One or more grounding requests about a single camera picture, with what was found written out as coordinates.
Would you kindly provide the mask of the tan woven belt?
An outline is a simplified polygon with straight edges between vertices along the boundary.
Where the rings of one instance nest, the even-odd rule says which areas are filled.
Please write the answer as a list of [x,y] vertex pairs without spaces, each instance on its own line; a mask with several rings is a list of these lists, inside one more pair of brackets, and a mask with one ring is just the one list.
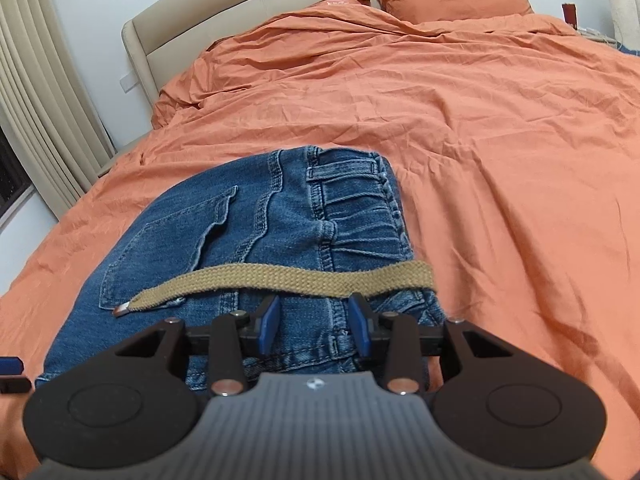
[[227,263],[181,274],[143,289],[113,310],[116,318],[153,310],[180,298],[227,289],[256,289],[345,299],[355,292],[374,297],[401,289],[436,288],[431,266],[419,260],[367,271],[329,272],[267,263]]

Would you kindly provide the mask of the dark framed window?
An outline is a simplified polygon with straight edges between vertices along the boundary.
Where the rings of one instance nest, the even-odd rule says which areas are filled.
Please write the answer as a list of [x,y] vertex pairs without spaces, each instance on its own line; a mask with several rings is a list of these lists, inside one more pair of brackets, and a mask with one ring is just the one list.
[[0,131],[1,227],[13,218],[34,188],[3,131]]

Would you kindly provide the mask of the beige bedside cabinet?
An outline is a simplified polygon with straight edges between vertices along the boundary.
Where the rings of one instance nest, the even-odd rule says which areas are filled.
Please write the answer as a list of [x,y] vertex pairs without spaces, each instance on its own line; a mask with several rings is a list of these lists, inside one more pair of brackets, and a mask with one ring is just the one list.
[[106,176],[121,159],[128,157],[130,154],[136,155],[137,161],[142,162],[142,160],[144,160],[144,154],[138,150],[138,146],[143,143],[148,137],[149,135],[145,134],[144,136],[140,136],[140,138],[134,139],[133,141],[120,148],[117,153],[100,168],[98,172],[98,178]]

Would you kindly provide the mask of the orange duvet cover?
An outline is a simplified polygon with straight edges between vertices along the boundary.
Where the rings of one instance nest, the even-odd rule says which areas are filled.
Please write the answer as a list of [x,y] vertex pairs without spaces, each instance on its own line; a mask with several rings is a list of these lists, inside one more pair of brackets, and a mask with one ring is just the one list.
[[214,42],[152,131],[63,217],[1,300],[26,374],[142,209],[198,172],[314,144],[386,157],[446,311],[588,382],[599,468],[639,469],[639,62],[556,18],[413,25],[318,6]]

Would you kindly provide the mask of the beige pleated curtain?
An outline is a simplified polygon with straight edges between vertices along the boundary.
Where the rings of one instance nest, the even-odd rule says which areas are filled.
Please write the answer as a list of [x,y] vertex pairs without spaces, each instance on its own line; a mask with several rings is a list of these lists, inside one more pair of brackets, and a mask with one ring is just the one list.
[[115,156],[52,0],[1,0],[1,127],[56,218]]

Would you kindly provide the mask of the beige upholstered headboard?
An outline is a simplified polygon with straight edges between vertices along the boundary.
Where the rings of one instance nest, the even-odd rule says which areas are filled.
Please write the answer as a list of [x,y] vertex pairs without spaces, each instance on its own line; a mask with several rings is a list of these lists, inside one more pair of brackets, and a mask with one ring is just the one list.
[[322,0],[158,0],[122,26],[122,43],[149,103],[215,41]]

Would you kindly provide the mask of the right bedside table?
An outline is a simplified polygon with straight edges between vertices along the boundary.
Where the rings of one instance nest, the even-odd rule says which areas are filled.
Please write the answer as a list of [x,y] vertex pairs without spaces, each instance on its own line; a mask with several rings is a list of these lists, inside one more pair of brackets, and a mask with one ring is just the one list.
[[607,46],[615,50],[618,49],[617,40],[613,37],[605,35],[603,32],[600,32],[600,30],[590,27],[578,27],[577,31],[579,32],[580,36],[583,36],[590,41],[596,42],[597,44],[606,44]]

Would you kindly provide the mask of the dark red cup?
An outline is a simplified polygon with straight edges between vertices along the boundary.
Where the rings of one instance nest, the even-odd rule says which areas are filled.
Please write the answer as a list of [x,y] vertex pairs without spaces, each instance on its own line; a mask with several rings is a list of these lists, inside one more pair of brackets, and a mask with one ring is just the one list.
[[574,29],[578,29],[578,17],[576,4],[567,2],[562,4],[563,18],[566,24],[569,24]]

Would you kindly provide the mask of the white wall socket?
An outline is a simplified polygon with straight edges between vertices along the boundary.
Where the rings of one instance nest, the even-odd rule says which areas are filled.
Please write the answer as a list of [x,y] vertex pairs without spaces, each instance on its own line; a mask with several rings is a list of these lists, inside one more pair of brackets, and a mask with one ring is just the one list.
[[139,84],[139,79],[135,72],[129,72],[119,79],[119,84],[120,88],[122,88],[122,92],[128,93]]

